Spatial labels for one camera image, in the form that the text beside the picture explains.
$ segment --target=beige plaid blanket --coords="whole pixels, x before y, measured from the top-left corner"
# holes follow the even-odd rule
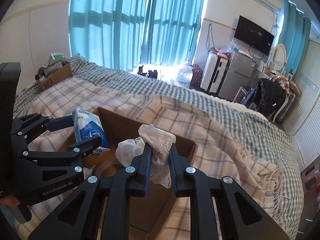
[[[94,111],[98,106],[145,124],[189,138],[198,145],[193,166],[208,176],[233,177],[245,191],[276,221],[282,225],[283,208],[281,168],[250,154],[243,144],[216,120],[195,107],[159,95],[130,95],[117,90],[103,89],[83,80],[68,79],[36,98],[29,114],[41,112],[45,116],[70,115],[75,107]],[[73,128],[45,132],[29,145],[30,150],[55,151],[73,133]],[[63,200],[60,195],[32,209],[32,220],[17,225],[22,239]],[[190,239],[189,198],[180,198],[159,239]]]

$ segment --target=curtain fold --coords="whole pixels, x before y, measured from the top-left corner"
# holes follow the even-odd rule
[[[294,78],[297,76],[296,73],[301,68],[308,48],[310,28],[310,19],[298,11],[296,6],[290,3],[289,0],[284,0],[284,23],[279,43],[282,43],[287,51],[286,76],[290,69],[293,70]]]
[[[141,63],[178,65],[192,60],[204,0],[148,0]]]
[[[112,69],[140,61],[146,0],[71,0],[71,54]]]

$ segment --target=tissue pack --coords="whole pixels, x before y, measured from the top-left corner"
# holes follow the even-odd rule
[[[93,150],[92,155],[100,156],[110,151],[109,143],[106,139],[100,119],[97,115],[77,107],[72,112],[72,119],[75,129],[76,142],[99,135],[102,138],[101,145]]]

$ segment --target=checkered bedspread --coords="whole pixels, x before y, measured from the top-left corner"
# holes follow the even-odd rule
[[[303,191],[290,135],[252,114],[238,112],[191,90],[119,70],[105,69],[85,61],[80,56],[72,57],[69,61],[74,78],[131,94],[165,95],[197,107],[223,124],[251,154],[281,166],[284,174],[282,227],[291,239],[295,238],[303,207]],[[25,88],[16,98],[14,116],[25,115],[39,94],[40,91],[35,83]]]

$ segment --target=tv screen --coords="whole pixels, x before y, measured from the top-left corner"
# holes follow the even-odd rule
[[[240,16],[235,38],[268,55],[275,37],[259,25]]]

